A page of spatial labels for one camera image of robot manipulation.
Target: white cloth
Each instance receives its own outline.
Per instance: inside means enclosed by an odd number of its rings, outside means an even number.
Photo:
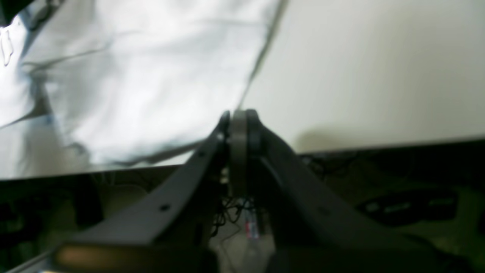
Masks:
[[[79,147],[62,147],[50,116],[0,129],[0,180],[95,171]]]
[[[70,0],[23,63],[66,144],[136,162],[206,137],[235,109],[279,0]]]
[[[19,16],[0,28],[0,128],[22,118],[34,106],[32,81],[19,67],[27,34]]]

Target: screw hole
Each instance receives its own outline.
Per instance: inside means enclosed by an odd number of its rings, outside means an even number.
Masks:
[[[170,205],[169,204],[164,204],[160,207],[160,211],[167,211],[170,209]]]

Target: white sheet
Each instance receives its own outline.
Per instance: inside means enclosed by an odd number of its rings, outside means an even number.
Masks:
[[[51,116],[25,119],[2,128],[0,143],[0,180],[96,170],[83,149],[76,145],[63,147]]]
[[[17,16],[0,28],[0,128],[29,113],[34,106],[30,77],[20,70],[27,29]]]
[[[95,164],[193,144],[240,103],[278,0],[71,0],[23,62]]]

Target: white fabric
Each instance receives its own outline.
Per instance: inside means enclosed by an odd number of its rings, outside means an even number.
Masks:
[[[19,16],[0,28],[0,128],[22,118],[34,106],[31,80],[19,69],[26,37]]]
[[[206,137],[240,103],[278,0],[70,0],[24,58],[66,144],[135,162]]]
[[[79,147],[62,147],[50,116],[0,129],[0,180],[95,171]]]

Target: table surface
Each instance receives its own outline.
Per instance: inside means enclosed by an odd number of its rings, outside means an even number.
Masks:
[[[298,153],[483,138],[484,6],[479,0],[284,1],[241,108],[256,109]],[[125,168],[86,168],[87,158],[75,150],[65,157],[25,177]],[[55,165],[62,161],[75,164]]]

